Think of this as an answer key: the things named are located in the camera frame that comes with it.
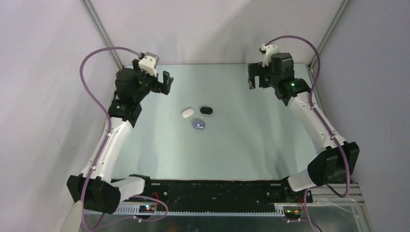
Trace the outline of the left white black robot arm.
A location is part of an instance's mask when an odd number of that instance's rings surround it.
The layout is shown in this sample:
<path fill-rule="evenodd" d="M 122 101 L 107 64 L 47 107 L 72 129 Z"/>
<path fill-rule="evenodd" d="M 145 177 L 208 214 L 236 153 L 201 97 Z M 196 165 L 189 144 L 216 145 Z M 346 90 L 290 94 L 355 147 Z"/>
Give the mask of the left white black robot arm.
<path fill-rule="evenodd" d="M 119 204 L 130 197 L 136 196 L 141 201 L 151 199 L 153 188 L 147 185 L 150 177 L 131 174 L 112 182 L 112 173 L 120 150 L 142 111 L 141 101 L 149 92 L 165 95 L 170 92 L 173 78 L 164 71 L 163 82 L 160 82 L 157 63 L 156 58 L 147 56 L 133 60 L 132 68 L 116 73 L 116 91 L 108 109 L 107 132 L 82 172 L 67 180 L 73 200 L 82 201 L 84 209 L 113 214 Z"/>

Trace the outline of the white earbud charging case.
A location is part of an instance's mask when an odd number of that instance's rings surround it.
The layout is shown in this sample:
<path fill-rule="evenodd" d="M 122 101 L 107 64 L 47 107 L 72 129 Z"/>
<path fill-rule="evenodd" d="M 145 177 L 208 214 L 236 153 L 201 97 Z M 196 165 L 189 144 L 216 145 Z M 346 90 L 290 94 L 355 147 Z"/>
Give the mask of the white earbud charging case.
<path fill-rule="evenodd" d="M 195 113 L 195 111 L 194 111 L 193 108 L 188 108 L 188 109 L 184 110 L 181 115 L 182 115 L 183 118 L 188 118 L 188 117 L 193 116 L 194 113 Z"/>

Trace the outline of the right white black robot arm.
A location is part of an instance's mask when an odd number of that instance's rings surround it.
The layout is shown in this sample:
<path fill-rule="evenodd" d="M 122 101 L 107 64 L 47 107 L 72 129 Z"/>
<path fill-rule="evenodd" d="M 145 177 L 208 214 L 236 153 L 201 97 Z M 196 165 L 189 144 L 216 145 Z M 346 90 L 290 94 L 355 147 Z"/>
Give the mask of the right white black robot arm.
<path fill-rule="evenodd" d="M 295 77 L 291 54 L 275 53 L 262 62 L 248 64 L 248 76 L 250 89 L 256 87 L 256 77 L 259 87 L 274 89 L 276 97 L 300 119 L 317 153 L 307 168 L 284 179 L 282 198 L 294 202 L 301 190 L 336 181 L 350 183 L 359 146 L 337 132 L 318 107 L 307 82 Z"/>

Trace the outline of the black earbud charging case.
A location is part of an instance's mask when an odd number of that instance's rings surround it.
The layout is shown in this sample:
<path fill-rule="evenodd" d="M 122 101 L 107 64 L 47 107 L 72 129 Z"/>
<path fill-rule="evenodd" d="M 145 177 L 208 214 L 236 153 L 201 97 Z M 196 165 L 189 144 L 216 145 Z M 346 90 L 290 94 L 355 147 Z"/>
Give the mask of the black earbud charging case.
<path fill-rule="evenodd" d="M 203 106 L 200 108 L 200 113 L 205 115 L 213 114 L 213 109 L 211 107 Z"/>

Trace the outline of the purple earbud charging case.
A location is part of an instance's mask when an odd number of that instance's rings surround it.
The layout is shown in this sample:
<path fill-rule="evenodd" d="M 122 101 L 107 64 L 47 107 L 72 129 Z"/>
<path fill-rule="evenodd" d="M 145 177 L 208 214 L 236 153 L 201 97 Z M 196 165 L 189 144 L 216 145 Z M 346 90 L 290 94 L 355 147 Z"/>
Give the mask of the purple earbud charging case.
<path fill-rule="evenodd" d="M 206 126 L 205 122 L 201 119 L 194 119 L 192 121 L 192 127 L 196 130 L 203 130 L 205 126 Z"/>

